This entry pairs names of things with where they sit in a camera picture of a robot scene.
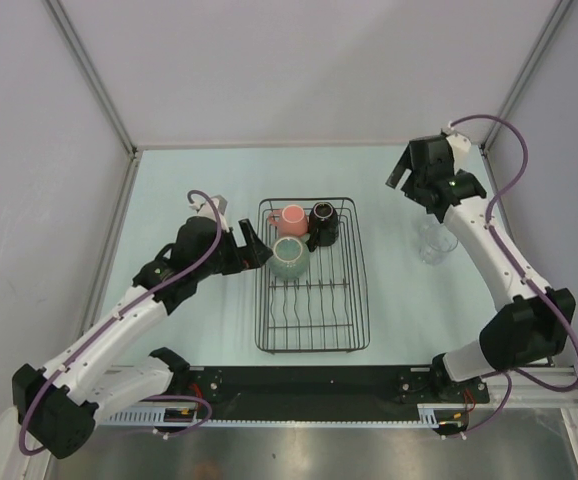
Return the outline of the black cup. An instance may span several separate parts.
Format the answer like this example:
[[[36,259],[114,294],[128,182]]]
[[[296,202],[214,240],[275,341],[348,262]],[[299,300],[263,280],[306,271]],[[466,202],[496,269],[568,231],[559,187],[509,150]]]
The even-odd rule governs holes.
[[[310,252],[317,248],[330,247],[339,236],[339,217],[336,209],[329,202],[316,203],[308,219],[307,247]]]

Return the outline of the tall clear faceted glass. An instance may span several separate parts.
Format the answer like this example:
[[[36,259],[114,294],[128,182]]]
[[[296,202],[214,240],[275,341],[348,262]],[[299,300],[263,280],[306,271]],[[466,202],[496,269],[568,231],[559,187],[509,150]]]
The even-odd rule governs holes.
[[[419,249],[420,259],[427,265],[442,263],[458,246],[458,239],[444,226],[437,228],[436,243],[433,247]]]

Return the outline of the small clear faceted glass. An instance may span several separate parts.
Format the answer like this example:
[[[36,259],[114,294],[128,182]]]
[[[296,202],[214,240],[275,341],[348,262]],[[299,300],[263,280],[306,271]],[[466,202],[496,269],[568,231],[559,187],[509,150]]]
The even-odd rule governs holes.
[[[417,227],[420,248],[433,247],[436,243],[439,222],[434,216],[423,218]]]

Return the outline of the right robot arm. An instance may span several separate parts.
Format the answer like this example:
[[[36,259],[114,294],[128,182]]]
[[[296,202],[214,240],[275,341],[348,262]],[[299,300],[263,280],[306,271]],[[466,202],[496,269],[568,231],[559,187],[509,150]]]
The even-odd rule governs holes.
[[[515,370],[560,354],[570,336],[576,302],[554,289],[522,256],[488,211],[487,192],[470,172],[456,167],[470,141],[461,134],[410,141],[386,184],[436,217],[465,248],[483,278],[496,310],[478,338],[438,355],[432,393],[453,401],[467,382]]]

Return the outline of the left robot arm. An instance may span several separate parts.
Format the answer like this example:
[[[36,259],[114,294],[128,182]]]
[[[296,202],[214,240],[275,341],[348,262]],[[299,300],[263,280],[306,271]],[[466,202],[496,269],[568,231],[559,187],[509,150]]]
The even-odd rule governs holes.
[[[41,451],[66,458],[106,416],[142,400],[176,400],[192,391],[188,362],[166,347],[118,376],[108,370],[126,348],[191,298],[201,281],[258,269],[271,258],[271,249],[251,223],[242,220],[239,226],[243,246],[237,246],[232,229],[221,222],[190,217],[175,241],[140,269],[110,313],[43,367],[25,364],[15,372],[13,403],[23,455],[37,453],[26,445],[33,437]]]

